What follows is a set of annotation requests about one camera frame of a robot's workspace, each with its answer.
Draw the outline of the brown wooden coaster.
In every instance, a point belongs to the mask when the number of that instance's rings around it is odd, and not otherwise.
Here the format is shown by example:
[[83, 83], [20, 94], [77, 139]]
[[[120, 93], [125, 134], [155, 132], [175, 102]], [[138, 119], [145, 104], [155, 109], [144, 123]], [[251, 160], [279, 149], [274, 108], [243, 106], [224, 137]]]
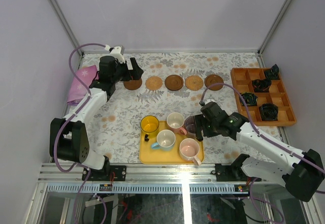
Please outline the brown wooden coaster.
[[142, 86], [142, 79], [124, 81], [123, 85], [128, 90], [137, 90]]
[[216, 74], [211, 74], [205, 78], [204, 84], [212, 91], [218, 91], [223, 88], [224, 80]]
[[168, 90], [178, 91], [183, 87], [183, 85], [184, 81], [179, 75], [169, 75], [165, 79], [165, 86]]

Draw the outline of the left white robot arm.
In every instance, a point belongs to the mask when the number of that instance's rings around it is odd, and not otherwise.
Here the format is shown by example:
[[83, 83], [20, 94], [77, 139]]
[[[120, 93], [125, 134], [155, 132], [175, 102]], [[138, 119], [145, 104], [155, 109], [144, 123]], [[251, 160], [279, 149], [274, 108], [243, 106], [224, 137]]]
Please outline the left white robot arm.
[[64, 118], [54, 118], [50, 124], [50, 155], [54, 158], [57, 168], [64, 169], [59, 160], [71, 161], [73, 166], [93, 171], [99, 180], [107, 180], [111, 175], [109, 158], [90, 149], [86, 126], [95, 113], [111, 98], [116, 90], [116, 83], [138, 81], [144, 71], [135, 58], [129, 61], [124, 58], [124, 47], [102, 46], [108, 55], [100, 58], [99, 71], [91, 77], [87, 85], [75, 72], [74, 78], [86, 90], [84, 98]]

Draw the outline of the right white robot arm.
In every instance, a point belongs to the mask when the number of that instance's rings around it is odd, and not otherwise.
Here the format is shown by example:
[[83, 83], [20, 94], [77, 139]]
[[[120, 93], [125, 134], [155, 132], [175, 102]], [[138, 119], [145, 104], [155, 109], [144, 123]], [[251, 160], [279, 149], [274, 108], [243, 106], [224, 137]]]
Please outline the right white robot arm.
[[324, 181], [320, 154], [313, 149], [302, 151], [287, 145], [258, 129], [249, 118], [234, 112], [228, 115], [219, 105], [209, 100], [200, 102], [201, 114], [195, 116], [196, 137], [222, 135], [256, 149], [270, 162], [240, 155], [232, 167], [236, 180], [257, 177], [277, 183], [295, 198], [309, 202]]

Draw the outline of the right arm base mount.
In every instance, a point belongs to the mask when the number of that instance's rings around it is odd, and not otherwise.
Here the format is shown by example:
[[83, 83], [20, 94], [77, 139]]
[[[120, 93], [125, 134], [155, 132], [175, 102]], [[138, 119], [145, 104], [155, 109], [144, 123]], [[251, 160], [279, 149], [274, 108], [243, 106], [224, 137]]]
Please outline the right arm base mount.
[[[257, 178], [257, 181], [262, 181], [258, 178], [257, 171], [261, 170], [261, 161], [251, 157], [248, 154], [240, 154], [230, 165], [215, 164], [215, 170], [212, 170], [210, 174], [216, 176], [218, 182], [246, 182], [249, 178]], [[246, 166], [254, 175], [249, 177], [242, 167]]]

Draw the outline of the pink mug cream inside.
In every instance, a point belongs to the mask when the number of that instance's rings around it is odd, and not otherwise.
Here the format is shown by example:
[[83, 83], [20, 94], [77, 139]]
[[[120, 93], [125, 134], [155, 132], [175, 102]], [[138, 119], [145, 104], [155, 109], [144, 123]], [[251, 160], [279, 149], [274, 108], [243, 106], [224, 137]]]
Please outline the pink mug cream inside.
[[184, 128], [185, 119], [184, 117], [178, 113], [173, 112], [167, 116], [167, 125], [168, 128], [173, 131], [175, 134], [186, 135], [187, 131]]

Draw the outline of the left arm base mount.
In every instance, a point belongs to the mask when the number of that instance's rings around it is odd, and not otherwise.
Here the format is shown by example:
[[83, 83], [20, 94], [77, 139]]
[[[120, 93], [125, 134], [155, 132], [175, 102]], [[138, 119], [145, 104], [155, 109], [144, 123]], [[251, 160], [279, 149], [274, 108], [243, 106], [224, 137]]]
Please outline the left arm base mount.
[[104, 156], [104, 166], [100, 170], [91, 169], [88, 181], [125, 181], [127, 166], [110, 165], [109, 158]]

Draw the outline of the purple mug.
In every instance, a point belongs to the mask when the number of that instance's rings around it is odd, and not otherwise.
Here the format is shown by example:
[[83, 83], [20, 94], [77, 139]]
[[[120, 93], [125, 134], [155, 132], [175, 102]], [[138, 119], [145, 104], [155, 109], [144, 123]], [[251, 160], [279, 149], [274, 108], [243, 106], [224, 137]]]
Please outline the purple mug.
[[184, 128], [187, 131], [187, 136], [190, 138], [195, 139], [196, 138], [196, 123], [195, 123], [195, 117], [190, 116], [186, 118], [184, 122]]

